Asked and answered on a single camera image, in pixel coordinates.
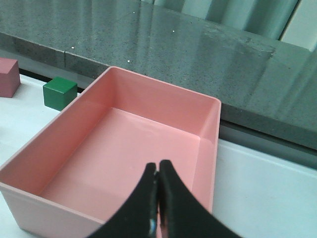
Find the white table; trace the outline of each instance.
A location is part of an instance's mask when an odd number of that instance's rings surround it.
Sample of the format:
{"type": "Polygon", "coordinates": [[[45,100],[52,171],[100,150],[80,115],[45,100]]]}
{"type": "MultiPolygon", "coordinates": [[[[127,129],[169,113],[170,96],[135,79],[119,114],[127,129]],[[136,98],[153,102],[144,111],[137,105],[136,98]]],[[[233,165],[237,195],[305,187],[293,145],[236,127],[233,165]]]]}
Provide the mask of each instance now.
{"type": "MultiPolygon", "coordinates": [[[[21,75],[0,98],[0,165],[59,111],[44,106],[41,81],[21,75]]],[[[213,214],[246,238],[316,238],[317,172],[219,140],[213,214]]],[[[0,195],[0,238],[33,238],[0,195]]]]}

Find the speckled stone surface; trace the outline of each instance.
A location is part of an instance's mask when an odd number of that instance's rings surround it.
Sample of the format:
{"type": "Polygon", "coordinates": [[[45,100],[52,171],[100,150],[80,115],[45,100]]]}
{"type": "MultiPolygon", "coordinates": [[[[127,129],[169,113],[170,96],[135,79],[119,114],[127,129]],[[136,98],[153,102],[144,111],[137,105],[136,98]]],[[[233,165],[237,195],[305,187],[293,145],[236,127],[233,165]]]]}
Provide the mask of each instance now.
{"type": "Polygon", "coordinates": [[[303,48],[137,0],[1,1],[0,48],[92,78],[116,65],[215,96],[222,119],[317,149],[317,60],[303,48]]]}

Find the green cube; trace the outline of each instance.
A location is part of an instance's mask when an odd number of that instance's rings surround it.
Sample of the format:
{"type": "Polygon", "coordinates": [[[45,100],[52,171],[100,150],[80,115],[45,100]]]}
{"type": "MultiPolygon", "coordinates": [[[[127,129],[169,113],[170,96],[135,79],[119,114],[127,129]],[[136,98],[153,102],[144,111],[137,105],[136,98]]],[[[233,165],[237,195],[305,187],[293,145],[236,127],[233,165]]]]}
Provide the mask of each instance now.
{"type": "Polygon", "coordinates": [[[61,111],[77,97],[77,83],[55,77],[43,85],[43,94],[45,106],[61,111]]]}

